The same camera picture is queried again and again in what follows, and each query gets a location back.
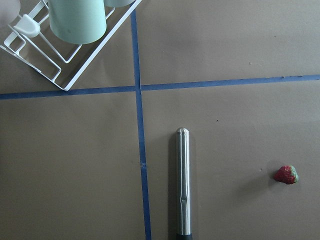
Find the mint green cup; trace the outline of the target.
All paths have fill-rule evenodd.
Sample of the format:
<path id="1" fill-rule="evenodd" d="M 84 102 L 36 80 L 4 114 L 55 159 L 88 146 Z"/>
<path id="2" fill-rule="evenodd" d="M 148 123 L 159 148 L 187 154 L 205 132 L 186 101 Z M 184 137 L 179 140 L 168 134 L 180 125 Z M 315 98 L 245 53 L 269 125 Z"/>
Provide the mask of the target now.
<path id="1" fill-rule="evenodd" d="M 49 0 L 49 24 L 52 32 L 71 44 L 90 44 L 107 30 L 102 0 Z"/>

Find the steel muddler black tip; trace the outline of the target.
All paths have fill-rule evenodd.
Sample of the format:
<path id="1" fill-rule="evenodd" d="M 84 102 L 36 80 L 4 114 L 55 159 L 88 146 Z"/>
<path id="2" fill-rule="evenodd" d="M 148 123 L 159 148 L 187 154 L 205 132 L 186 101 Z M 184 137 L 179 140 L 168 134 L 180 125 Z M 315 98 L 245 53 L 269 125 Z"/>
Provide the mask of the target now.
<path id="1" fill-rule="evenodd" d="M 177 240 L 191 240 L 192 203 L 190 170 L 190 132 L 184 127 L 176 131 L 176 206 L 177 206 Z"/>

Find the red strawberry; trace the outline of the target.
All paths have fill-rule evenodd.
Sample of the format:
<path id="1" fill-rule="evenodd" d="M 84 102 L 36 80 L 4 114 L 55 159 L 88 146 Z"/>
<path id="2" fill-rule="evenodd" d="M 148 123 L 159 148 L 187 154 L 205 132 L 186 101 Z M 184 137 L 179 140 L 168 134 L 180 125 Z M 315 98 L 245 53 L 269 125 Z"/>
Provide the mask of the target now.
<path id="1" fill-rule="evenodd" d="M 293 165 L 284 165 L 274 174 L 273 179 L 286 185 L 293 185 L 299 181 L 299 175 Z"/>

